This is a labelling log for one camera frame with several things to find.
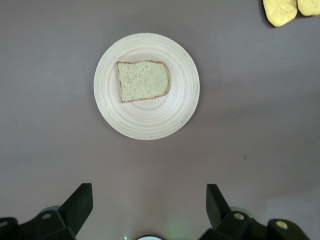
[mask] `metal bolt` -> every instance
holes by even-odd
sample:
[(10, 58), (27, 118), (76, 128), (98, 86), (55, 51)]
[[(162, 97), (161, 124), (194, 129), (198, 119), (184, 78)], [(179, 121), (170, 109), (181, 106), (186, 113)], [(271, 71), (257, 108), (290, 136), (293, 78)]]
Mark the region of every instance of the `metal bolt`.
[(245, 216), (243, 216), (239, 212), (236, 212), (235, 214), (233, 214), (233, 216), (234, 216), (235, 219), (238, 219), (238, 220), (244, 220), (245, 219)]
[(7, 224), (8, 224), (7, 221), (2, 221), (2, 222), (0, 222), (0, 228), (6, 226)]
[(275, 224), (281, 229), (288, 229), (288, 225), (284, 221), (276, 221)]
[(51, 218), (51, 213), (46, 213), (42, 216), (42, 220)]

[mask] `gray table surface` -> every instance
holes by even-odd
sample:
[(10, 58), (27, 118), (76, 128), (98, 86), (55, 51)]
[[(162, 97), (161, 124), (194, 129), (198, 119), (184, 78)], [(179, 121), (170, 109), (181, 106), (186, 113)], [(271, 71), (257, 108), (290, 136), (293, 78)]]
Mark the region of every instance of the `gray table surface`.
[[(162, 139), (114, 130), (93, 83), (135, 33), (185, 48), (200, 79), (190, 121)], [(210, 227), (206, 184), (262, 224), (320, 236), (320, 16), (274, 28), (257, 0), (0, 0), (0, 217), (26, 222), (92, 183), (79, 240)]]

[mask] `white round object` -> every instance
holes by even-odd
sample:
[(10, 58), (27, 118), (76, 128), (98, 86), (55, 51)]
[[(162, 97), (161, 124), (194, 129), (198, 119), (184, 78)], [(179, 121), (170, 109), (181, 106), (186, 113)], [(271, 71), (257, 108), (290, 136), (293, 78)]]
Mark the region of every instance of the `white round object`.
[(162, 240), (162, 239), (156, 236), (143, 236), (138, 238), (137, 240)]
[[(121, 102), (117, 62), (163, 62), (170, 74), (165, 96)], [(196, 110), (200, 83), (196, 65), (175, 41), (154, 33), (137, 33), (115, 42), (103, 54), (94, 75), (94, 96), (104, 119), (118, 132), (155, 140), (182, 128)]]

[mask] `yellow object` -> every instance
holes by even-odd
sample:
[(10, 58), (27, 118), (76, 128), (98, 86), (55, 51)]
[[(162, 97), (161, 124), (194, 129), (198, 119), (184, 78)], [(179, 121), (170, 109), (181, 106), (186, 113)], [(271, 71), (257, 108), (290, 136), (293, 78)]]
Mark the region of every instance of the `yellow object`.
[(320, 0), (297, 0), (297, 7), (303, 16), (320, 15)]
[(268, 21), (281, 27), (294, 19), (298, 13), (297, 0), (263, 0)]

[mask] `bread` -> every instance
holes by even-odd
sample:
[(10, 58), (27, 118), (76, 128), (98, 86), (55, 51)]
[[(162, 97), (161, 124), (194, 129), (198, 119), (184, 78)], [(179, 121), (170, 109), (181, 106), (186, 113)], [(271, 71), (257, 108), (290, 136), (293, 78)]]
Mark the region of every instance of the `bread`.
[(293, 20), (297, 13), (297, 0), (263, 0), (268, 21), (275, 27), (281, 27)]
[(320, 15), (320, 0), (297, 0), (296, 3), (303, 16)]
[(155, 99), (168, 93), (170, 75), (163, 62), (153, 60), (118, 61), (116, 65), (122, 103)]

